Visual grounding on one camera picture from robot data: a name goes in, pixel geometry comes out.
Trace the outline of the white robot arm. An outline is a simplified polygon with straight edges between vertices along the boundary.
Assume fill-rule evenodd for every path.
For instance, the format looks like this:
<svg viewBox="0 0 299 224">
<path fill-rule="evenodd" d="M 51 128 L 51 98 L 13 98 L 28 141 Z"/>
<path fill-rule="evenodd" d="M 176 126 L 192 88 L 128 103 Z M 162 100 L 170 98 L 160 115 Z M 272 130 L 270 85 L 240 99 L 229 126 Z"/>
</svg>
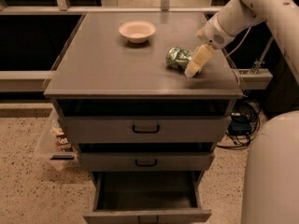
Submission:
<svg viewBox="0 0 299 224">
<path fill-rule="evenodd" d="M 299 7 L 293 0 L 231 0 L 196 36 L 185 69 L 193 77 L 243 30 L 264 21 L 295 77 L 299 74 Z M 299 224 L 299 112 L 268 120 L 249 148 L 241 224 Z"/>
</svg>

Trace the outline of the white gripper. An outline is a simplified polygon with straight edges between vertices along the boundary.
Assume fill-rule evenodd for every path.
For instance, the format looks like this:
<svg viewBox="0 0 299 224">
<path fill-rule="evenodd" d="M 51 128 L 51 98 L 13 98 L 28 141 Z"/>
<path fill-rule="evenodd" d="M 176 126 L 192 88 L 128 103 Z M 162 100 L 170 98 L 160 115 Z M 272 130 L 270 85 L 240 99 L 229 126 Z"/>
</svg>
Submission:
<svg viewBox="0 0 299 224">
<path fill-rule="evenodd" d="M 205 44 L 194 51 L 184 72 L 186 77 L 194 77 L 211 60 L 215 49 L 223 49 L 235 39 L 221 27 L 217 14 L 208 20 L 195 35 Z"/>
</svg>

